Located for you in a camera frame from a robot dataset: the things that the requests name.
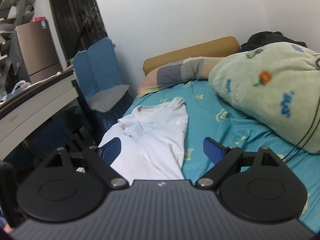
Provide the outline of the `light grey t-shirt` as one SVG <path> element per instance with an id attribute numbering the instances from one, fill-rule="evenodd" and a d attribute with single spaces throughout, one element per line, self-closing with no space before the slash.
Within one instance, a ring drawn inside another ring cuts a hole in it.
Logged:
<path id="1" fill-rule="evenodd" d="M 130 184 L 135 180 L 182 180 L 188 119 L 185 100 L 180 97 L 155 106 L 139 105 L 119 119 L 99 145 L 120 139 L 121 151 L 111 167 Z"/>

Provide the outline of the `white desk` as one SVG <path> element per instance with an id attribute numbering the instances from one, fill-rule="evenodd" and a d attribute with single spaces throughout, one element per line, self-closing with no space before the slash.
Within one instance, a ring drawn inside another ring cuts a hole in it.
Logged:
<path id="1" fill-rule="evenodd" d="M 79 97 L 74 70 L 28 88 L 1 106 L 1 160 L 50 117 Z"/>

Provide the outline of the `teal patterned bed sheet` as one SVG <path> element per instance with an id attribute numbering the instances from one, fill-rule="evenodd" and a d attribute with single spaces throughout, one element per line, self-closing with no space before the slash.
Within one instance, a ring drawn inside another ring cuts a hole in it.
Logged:
<path id="1" fill-rule="evenodd" d="M 119 119 L 131 114 L 139 105 L 155 106 L 175 97 L 185 100 L 189 116 L 184 140 L 184 179 L 197 181 L 212 168 L 212 162 L 203 151 L 206 137 L 223 146 L 238 146 L 250 152 L 261 146 L 270 147 L 279 157 L 287 155 L 289 168 L 307 189 L 308 200 L 300 220 L 311 230 L 319 230 L 319 156 L 294 150 L 292 144 L 267 126 L 224 102 L 207 81 L 190 81 L 136 99 Z"/>

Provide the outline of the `grey seat cushion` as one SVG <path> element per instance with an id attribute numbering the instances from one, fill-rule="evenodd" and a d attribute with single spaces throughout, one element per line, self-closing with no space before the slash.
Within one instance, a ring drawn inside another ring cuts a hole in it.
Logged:
<path id="1" fill-rule="evenodd" d="M 91 110 L 101 113 L 109 112 L 129 90 L 129 85 L 118 85 L 97 92 L 87 100 Z"/>

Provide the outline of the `green fleece blanket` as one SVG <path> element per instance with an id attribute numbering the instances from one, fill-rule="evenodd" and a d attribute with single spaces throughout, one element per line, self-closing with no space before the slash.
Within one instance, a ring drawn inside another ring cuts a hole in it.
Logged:
<path id="1" fill-rule="evenodd" d="M 289 42 L 230 55 L 209 74 L 213 91 L 288 142 L 319 153 L 319 53 Z"/>

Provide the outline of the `blue covered chair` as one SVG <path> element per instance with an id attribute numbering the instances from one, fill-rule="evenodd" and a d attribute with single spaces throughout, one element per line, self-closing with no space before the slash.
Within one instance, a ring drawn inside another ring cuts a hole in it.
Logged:
<path id="1" fill-rule="evenodd" d="M 126 85 L 118 66 L 114 45 L 108 37 L 91 45 L 87 50 L 79 51 L 74 57 L 73 67 L 86 102 L 99 91 Z M 131 103 L 132 98 L 128 90 L 123 98 L 106 113 L 120 111 L 120 115 L 123 115 Z"/>

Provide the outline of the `brown refrigerator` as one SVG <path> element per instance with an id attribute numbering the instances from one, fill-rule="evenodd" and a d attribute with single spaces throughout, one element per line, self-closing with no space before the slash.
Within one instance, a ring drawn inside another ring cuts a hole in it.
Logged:
<path id="1" fill-rule="evenodd" d="M 63 71 L 47 20 L 17 26 L 9 57 L 18 80 L 36 83 Z"/>

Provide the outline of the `striped pastel pillow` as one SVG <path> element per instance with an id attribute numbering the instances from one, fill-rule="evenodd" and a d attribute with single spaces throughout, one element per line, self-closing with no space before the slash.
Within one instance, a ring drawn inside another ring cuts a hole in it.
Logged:
<path id="1" fill-rule="evenodd" d="M 190 57 L 158 67 L 149 74 L 137 89 L 137 98 L 193 80 L 207 80 L 221 57 Z"/>

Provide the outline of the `mustard yellow headboard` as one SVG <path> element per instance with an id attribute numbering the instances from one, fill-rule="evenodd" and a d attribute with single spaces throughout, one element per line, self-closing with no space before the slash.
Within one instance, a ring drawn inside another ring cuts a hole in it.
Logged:
<path id="1" fill-rule="evenodd" d="M 168 63 L 189 57 L 227 57 L 236 53 L 239 49 L 240 45 L 235 37 L 222 37 L 148 58 L 143 63 L 143 71 L 145 76 L 147 76 L 152 70 Z"/>

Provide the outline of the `black bag behind blanket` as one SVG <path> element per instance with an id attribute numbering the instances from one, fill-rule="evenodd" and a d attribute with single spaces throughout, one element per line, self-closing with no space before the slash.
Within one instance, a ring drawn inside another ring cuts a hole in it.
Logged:
<path id="1" fill-rule="evenodd" d="M 271 32 L 271 31 L 262 31 L 256 34 L 253 34 L 247 42 L 240 46 L 238 53 L 242 53 L 244 51 L 251 51 L 267 44 L 277 43 L 277 42 L 289 42 L 294 43 L 300 46 L 307 48 L 305 42 L 295 41 L 286 36 L 284 36 L 281 32 Z"/>

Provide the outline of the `dark window with grille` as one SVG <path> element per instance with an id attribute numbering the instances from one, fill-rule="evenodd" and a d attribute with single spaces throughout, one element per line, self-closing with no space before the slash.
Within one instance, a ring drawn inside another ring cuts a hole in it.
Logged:
<path id="1" fill-rule="evenodd" d="M 49 0 L 65 59 L 107 36 L 96 0 Z"/>

